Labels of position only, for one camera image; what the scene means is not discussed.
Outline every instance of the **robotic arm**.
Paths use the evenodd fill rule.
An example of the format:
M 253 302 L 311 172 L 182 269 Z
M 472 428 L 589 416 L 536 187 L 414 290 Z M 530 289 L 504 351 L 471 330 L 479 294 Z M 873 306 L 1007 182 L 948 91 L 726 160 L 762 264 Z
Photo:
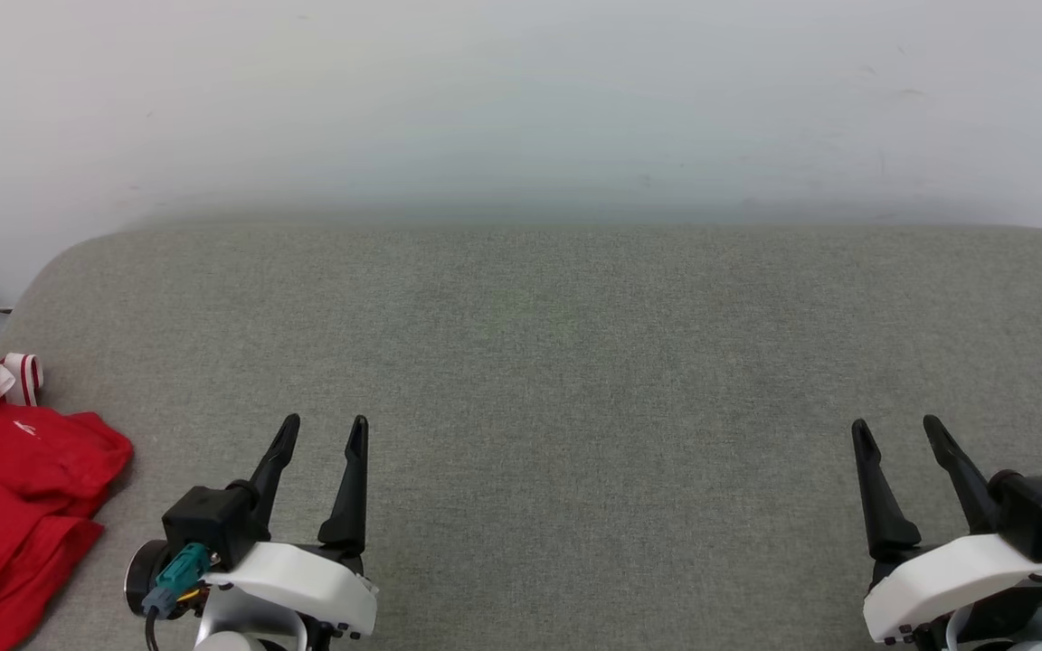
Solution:
M 875 561 L 863 605 L 867 630 L 887 646 L 921 651 L 996 641 L 979 651 L 1042 651 L 1042 476 L 1001 470 L 991 481 L 939 418 L 922 421 L 947 470 L 969 535 L 921 545 L 915 524 L 882 473 L 882 454 L 862 421 L 851 428 L 867 545 Z
M 271 542 L 268 524 L 280 474 L 300 429 L 295 414 L 272 440 L 249 481 L 224 490 L 195 486 L 163 515 L 167 540 L 142 546 L 127 568 L 124 593 L 146 619 L 148 651 L 155 623 L 200 618 L 195 651 L 284 651 L 260 635 L 294 639 L 293 651 L 326 651 L 333 639 L 358 640 L 376 625 L 376 590 L 364 576 L 368 421 L 356 416 L 344 448 L 347 466 L 321 545 Z

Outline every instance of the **gray upholstered table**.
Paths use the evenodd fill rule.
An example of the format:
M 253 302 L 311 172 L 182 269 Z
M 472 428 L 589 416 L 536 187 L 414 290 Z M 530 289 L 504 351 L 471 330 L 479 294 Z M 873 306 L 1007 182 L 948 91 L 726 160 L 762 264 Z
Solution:
M 923 414 L 1042 471 L 1039 230 L 144 231 L 54 260 L 3 350 L 137 450 L 31 650 L 141 648 L 129 555 L 290 411 L 292 543 L 372 422 L 380 615 L 347 648 L 873 648 L 851 420 L 928 541 L 966 531 Z

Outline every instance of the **white and red ribbon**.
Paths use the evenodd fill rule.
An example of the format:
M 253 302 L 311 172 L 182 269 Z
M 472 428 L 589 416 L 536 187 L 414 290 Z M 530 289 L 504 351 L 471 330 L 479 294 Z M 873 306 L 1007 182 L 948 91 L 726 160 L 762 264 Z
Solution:
M 43 366 L 33 354 L 8 352 L 0 359 L 0 397 L 9 404 L 34 407 L 43 386 Z

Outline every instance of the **white tag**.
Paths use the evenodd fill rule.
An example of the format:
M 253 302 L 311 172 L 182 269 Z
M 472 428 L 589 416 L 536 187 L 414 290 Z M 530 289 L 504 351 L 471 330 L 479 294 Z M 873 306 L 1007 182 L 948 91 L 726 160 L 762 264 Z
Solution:
M 0 397 L 3 397 L 5 393 L 9 392 L 10 387 L 13 387 L 17 381 L 16 376 L 5 370 L 5 367 L 0 364 Z

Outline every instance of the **red shirt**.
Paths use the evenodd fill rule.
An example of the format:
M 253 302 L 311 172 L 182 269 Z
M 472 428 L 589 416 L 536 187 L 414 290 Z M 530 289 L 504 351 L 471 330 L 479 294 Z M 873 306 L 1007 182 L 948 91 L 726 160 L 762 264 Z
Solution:
M 46 602 L 103 531 L 90 518 L 131 458 L 94 414 L 0 399 L 0 650 L 40 625 Z

